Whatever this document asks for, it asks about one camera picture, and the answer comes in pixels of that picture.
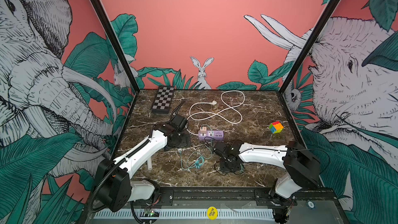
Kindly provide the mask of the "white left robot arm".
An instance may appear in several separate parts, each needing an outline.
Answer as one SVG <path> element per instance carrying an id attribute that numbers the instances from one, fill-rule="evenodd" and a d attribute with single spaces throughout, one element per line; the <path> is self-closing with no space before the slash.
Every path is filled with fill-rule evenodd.
<path id="1" fill-rule="evenodd" d="M 149 135 L 124 155 L 114 160 L 103 160 L 95 174 L 93 192 L 88 200 L 88 211 L 96 213 L 107 208 L 117 212 L 126 203 L 137 200 L 156 203 L 160 196 L 156 182 L 151 179 L 131 179 L 159 150 L 188 145 L 190 135 L 184 133 L 187 124 L 187 118 L 177 114 L 168 122 L 153 125 Z"/>

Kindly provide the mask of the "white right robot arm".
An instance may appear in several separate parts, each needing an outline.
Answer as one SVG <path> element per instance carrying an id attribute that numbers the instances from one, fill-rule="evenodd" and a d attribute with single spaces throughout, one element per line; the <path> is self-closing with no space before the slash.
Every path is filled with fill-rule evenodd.
<path id="1" fill-rule="evenodd" d="M 284 168 L 287 173 L 277 179 L 266 197 L 275 204 L 284 204 L 301 189 L 319 186 L 320 160 L 300 143 L 291 141 L 281 146 L 261 146 L 237 140 L 217 142 L 212 151 L 220 157 L 220 171 L 235 173 L 244 163 L 261 163 Z"/>

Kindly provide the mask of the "pale pink electric toothbrush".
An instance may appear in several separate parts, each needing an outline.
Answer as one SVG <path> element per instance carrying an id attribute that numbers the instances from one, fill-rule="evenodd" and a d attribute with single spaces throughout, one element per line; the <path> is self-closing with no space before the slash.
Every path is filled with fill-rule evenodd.
<path id="1" fill-rule="evenodd" d="M 151 158 L 149 158 L 149 159 L 147 160 L 147 170 L 148 170 L 148 171 L 151 171 L 151 170 L 152 170 L 152 159 L 151 159 Z"/>

